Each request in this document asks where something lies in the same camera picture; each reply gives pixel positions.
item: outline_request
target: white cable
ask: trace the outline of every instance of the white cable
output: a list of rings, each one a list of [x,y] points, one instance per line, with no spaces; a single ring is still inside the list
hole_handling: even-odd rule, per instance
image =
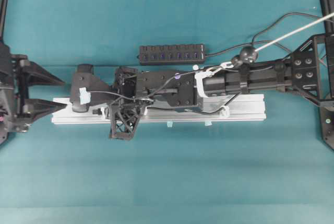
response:
[[[281,37],[279,37],[279,38],[277,38],[277,39],[275,39],[273,41],[270,41],[269,43],[264,44],[263,46],[260,46],[259,48],[255,49],[255,52],[258,52],[258,51],[260,51],[260,50],[262,50],[264,48],[267,48],[268,46],[273,45],[273,44],[275,44],[278,41],[281,41],[281,40],[283,40],[283,39],[285,39],[285,38],[287,38],[287,37],[289,37],[289,36],[291,36],[291,35],[293,35],[295,33],[303,31],[303,30],[305,30],[305,29],[307,29],[307,28],[309,28],[311,26],[314,26],[314,25],[316,25],[316,24],[318,24],[318,23],[320,23],[320,22],[322,22],[322,21],[324,21],[326,19],[329,19],[329,18],[331,18],[333,16],[334,16],[334,13],[331,13],[329,15],[326,15],[323,18],[317,19],[317,20],[315,20],[315,21],[313,21],[313,22],[311,22],[311,23],[309,23],[307,25],[304,25],[303,27],[300,27],[300,28],[298,28],[298,29],[296,29],[296,30],[294,30],[292,32],[289,32],[289,33],[287,33],[287,34],[285,34],[285,35],[283,35],[283,36],[281,36]]]

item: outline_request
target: white clip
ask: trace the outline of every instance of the white clip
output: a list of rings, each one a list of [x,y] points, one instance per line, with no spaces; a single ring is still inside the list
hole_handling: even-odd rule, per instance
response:
[[[87,104],[90,102],[90,92],[87,92],[86,88],[85,87],[80,87],[79,88],[79,92],[80,92],[80,105],[83,105],[83,104]]]
[[[232,62],[226,61],[226,62],[221,63],[219,66],[211,67],[205,71],[197,72],[195,74],[195,79],[196,79],[196,87],[197,87],[198,95],[202,98],[208,98],[208,96],[204,92],[203,79],[212,77],[213,75],[215,75],[217,72],[219,72],[222,69],[228,69],[232,67],[233,67]]]
[[[222,108],[223,110],[220,110],[219,115],[221,118],[228,118],[230,117],[230,108],[228,105],[223,105]]]
[[[212,122],[211,121],[205,121],[204,126],[212,126]]]
[[[233,68],[234,65],[230,61],[226,61],[220,64],[223,69]]]
[[[208,98],[208,96],[204,92],[203,79],[211,77],[213,74],[214,73],[210,70],[200,71],[195,74],[197,92],[200,97]]]
[[[105,117],[105,107],[101,107],[101,113],[102,113],[102,119],[106,120],[106,117]]]

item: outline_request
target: screw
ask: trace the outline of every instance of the screw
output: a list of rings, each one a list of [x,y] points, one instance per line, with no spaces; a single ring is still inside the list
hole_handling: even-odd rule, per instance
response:
[[[297,79],[301,79],[301,78],[303,77],[303,75],[302,75],[301,73],[297,73],[297,74],[295,75],[295,77],[296,77]]]
[[[312,72],[307,72],[307,73],[306,73],[306,76],[307,76],[308,78],[312,78],[312,77],[313,77],[313,73],[312,73]]]
[[[311,64],[311,63],[312,63],[312,59],[307,58],[307,59],[305,60],[305,63],[306,63],[306,64]]]
[[[294,62],[294,64],[295,64],[296,66],[299,66],[301,63],[302,63],[301,60],[296,60],[296,61]]]

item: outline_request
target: black metal frame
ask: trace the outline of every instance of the black metal frame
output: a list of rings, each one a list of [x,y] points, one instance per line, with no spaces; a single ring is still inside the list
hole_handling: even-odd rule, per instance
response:
[[[26,132],[39,118],[67,105],[29,98],[34,85],[61,86],[64,82],[28,60],[26,55],[11,54],[3,43],[7,0],[0,7],[0,144],[11,132]]]
[[[334,0],[320,0],[320,3],[324,16],[334,12]],[[334,33],[333,23],[325,21],[324,25],[326,33]],[[330,58],[327,57],[330,94],[327,97],[334,98],[334,41],[328,43],[331,44],[332,47],[326,49],[326,52],[330,53]],[[321,107],[319,108],[319,114],[323,140],[334,149],[334,107]]]

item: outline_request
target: teal background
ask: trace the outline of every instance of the teal background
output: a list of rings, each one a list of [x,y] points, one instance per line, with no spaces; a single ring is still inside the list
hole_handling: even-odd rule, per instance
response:
[[[68,96],[79,63],[111,65],[96,67],[111,82],[117,65],[137,64],[141,44],[214,52],[289,11],[321,15],[319,0],[9,0],[4,38],[66,81],[31,89],[52,99]],[[307,22],[288,18],[262,39]],[[283,43],[294,49],[323,31]],[[259,59],[284,54],[272,46]],[[108,125],[55,126],[47,116],[0,148],[0,223],[332,223],[334,153],[317,109],[275,91],[265,102],[263,122],[141,124],[130,142],[108,139]]]

